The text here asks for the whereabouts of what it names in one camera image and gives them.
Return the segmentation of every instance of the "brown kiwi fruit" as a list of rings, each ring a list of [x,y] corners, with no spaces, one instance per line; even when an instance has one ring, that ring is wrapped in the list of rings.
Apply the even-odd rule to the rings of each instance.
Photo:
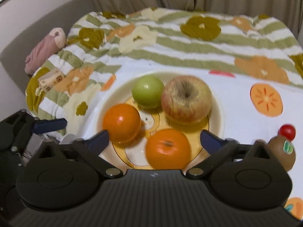
[[[275,136],[270,139],[268,146],[273,154],[278,158],[284,169],[288,172],[296,161],[296,152],[290,141],[284,136]]]

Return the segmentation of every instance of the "pink plush toy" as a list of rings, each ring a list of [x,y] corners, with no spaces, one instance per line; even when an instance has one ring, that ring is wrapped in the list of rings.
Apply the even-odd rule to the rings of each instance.
[[[62,28],[54,28],[43,38],[25,59],[25,72],[33,75],[52,55],[65,46],[66,35]]]

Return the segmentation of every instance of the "green fruit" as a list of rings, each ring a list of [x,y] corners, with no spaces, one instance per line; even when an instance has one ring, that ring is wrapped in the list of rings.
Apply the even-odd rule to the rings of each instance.
[[[160,79],[153,75],[145,75],[135,82],[131,94],[138,106],[153,109],[161,105],[163,90],[164,84]]]

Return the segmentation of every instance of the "yellow plate with cartoon print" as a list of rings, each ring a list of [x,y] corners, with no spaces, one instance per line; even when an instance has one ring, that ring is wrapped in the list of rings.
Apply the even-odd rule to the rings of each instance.
[[[122,86],[113,90],[111,95],[102,106],[98,123],[96,125],[99,132],[102,129],[102,120],[105,112],[112,106],[119,103],[127,103],[134,106],[140,113],[142,119],[142,130],[131,145],[124,147],[120,144],[110,142],[108,147],[100,154],[100,157],[121,169],[124,173],[127,169],[153,169],[147,162],[145,157],[145,145],[147,139],[157,131],[166,128],[175,128],[182,131],[188,138],[191,145],[191,162],[184,171],[206,159],[209,154],[200,144],[200,133],[203,129],[209,130],[213,134],[222,137],[224,133],[224,112],[219,98],[212,91],[212,109],[209,115],[200,123],[195,125],[180,125],[169,122],[166,119],[161,107],[154,110],[142,110],[138,107],[131,96],[131,89],[136,80],[144,75],[153,74],[159,78],[164,84],[170,79],[182,75],[180,72],[146,72],[135,76]]]

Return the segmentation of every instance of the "cartoon character print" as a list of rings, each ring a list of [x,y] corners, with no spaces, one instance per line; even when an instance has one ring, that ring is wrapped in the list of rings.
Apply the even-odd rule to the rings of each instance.
[[[298,197],[290,198],[287,200],[284,209],[301,220],[303,217],[303,200]]]
[[[140,114],[142,128],[138,136],[131,144],[112,143],[114,150],[124,163],[134,169],[153,169],[147,162],[145,157],[145,145],[149,137],[158,130],[174,128],[183,132],[191,145],[191,163],[195,165],[206,159],[209,154],[202,149],[200,144],[200,132],[203,129],[209,130],[208,117],[202,122],[194,125],[180,125],[168,120],[161,108],[155,110],[142,110],[138,107],[134,99],[131,97],[125,103],[134,106]]]

